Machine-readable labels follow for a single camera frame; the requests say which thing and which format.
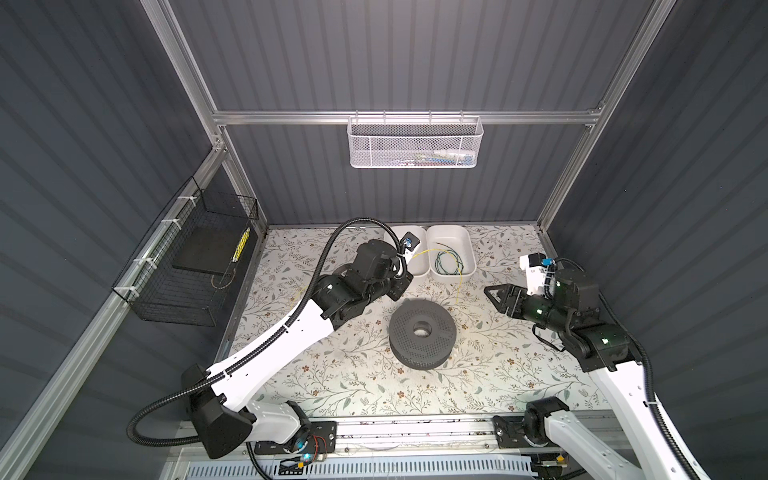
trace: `zip tie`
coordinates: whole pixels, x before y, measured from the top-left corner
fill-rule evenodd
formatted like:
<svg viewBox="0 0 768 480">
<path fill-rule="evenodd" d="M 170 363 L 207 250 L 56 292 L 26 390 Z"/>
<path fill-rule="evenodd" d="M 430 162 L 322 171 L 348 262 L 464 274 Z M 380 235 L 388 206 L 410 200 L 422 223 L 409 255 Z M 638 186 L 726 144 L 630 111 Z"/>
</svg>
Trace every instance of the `zip tie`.
<svg viewBox="0 0 768 480">
<path fill-rule="evenodd" d="M 136 297 L 139 296 L 139 289 L 136 288 L 136 286 L 115 286 L 115 287 L 112 287 L 112 289 L 113 290 L 128 290 L 129 292 L 135 293 Z"/>
<path fill-rule="evenodd" d="M 134 262 L 137 262 L 139 265 L 144 262 L 148 262 L 153 269 L 157 270 L 157 264 L 154 262 L 154 258 L 152 257 L 134 258 Z"/>
<path fill-rule="evenodd" d="M 191 201 L 192 205 L 194 205 L 195 207 L 197 206 L 197 197 L 177 197 L 177 198 L 185 198 L 185 199 Z"/>
<path fill-rule="evenodd" d="M 166 222 L 175 223 L 176 226 L 179 227 L 179 231 L 181 232 L 181 223 L 179 223 L 179 219 L 177 219 L 177 218 L 169 218 L 167 220 L 160 220 L 160 223 L 166 223 Z"/>
</svg>

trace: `black wire basket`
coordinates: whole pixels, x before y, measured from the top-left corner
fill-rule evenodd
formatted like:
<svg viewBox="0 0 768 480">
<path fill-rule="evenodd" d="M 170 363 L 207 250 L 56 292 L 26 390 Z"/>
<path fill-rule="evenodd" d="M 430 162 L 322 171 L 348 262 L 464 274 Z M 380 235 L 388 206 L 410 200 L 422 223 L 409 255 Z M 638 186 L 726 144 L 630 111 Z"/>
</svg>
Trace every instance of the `black wire basket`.
<svg viewBox="0 0 768 480">
<path fill-rule="evenodd" d="M 150 252 L 137 258 L 139 247 L 125 265 L 118 282 L 140 264 L 133 282 L 116 282 L 113 291 L 143 320 L 216 326 L 237 297 L 258 241 L 257 220 L 255 198 L 198 188 L 175 219 L 162 220 Z"/>
</svg>

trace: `perforated disc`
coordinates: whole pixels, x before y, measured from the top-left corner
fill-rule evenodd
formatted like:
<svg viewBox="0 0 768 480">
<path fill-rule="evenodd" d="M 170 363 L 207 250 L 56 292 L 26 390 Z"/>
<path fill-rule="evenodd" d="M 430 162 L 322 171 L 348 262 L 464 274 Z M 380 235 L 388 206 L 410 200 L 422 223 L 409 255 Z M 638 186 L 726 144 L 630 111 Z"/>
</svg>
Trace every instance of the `perforated disc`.
<svg viewBox="0 0 768 480">
<path fill-rule="evenodd" d="M 392 314 L 389 346 L 397 360 L 417 370 L 441 366 L 456 343 L 456 324 L 443 307 L 429 300 L 410 300 Z"/>
</svg>

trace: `wire mesh basket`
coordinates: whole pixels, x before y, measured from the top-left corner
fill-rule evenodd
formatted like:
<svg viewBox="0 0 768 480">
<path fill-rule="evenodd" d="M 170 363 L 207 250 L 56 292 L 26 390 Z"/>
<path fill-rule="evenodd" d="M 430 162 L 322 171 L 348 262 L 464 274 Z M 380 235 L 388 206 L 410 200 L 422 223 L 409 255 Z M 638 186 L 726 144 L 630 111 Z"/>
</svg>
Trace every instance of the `wire mesh basket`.
<svg viewBox="0 0 768 480">
<path fill-rule="evenodd" d="M 258 220 L 257 201 L 201 189 L 183 198 L 187 201 L 179 214 L 161 221 L 163 230 L 155 246 L 124 267 L 125 272 L 139 262 L 133 281 L 116 283 L 113 291 L 143 320 L 215 326 L 225 300 L 236 296 L 230 287 L 240 286 L 257 243 L 253 228 Z M 205 240 L 210 238 L 225 243 L 223 253 L 213 258 L 206 255 L 210 244 Z M 200 261 L 196 257 L 204 257 L 207 263 L 196 265 Z"/>
<path fill-rule="evenodd" d="M 355 168 L 472 168 L 483 128 L 480 118 L 452 123 L 347 124 L 349 162 Z"/>
</svg>

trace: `floral patterned tabletop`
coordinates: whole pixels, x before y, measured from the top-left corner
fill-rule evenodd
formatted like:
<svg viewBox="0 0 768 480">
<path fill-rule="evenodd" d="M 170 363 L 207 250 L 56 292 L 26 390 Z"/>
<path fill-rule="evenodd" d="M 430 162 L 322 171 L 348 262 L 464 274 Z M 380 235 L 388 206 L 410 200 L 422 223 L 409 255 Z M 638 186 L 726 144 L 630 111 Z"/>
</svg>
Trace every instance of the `floral patterned tabletop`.
<svg viewBox="0 0 768 480">
<path fill-rule="evenodd" d="M 488 285 L 525 285 L 518 257 L 543 251 L 535 228 L 467 228 L 478 270 L 458 295 L 455 286 L 427 276 L 411 285 L 397 303 L 386 296 L 378 299 L 363 315 L 281 369 L 257 398 L 275 403 L 294 400 L 310 416 L 520 411 L 526 402 L 545 396 L 557 396 L 571 409 L 607 408 L 600 390 L 573 357 L 541 344 L 529 322 L 496 312 L 483 293 Z M 332 231 L 270 231 L 231 353 L 299 301 Z M 382 238 L 382 231 L 365 228 L 342 233 L 325 271 L 352 261 L 357 246 L 372 238 Z M 437 369 L 410 369 L 389 348 L 389 317 L 407 298 L 437 302 L 456 321 L 453 352 Z"/>
</svg>

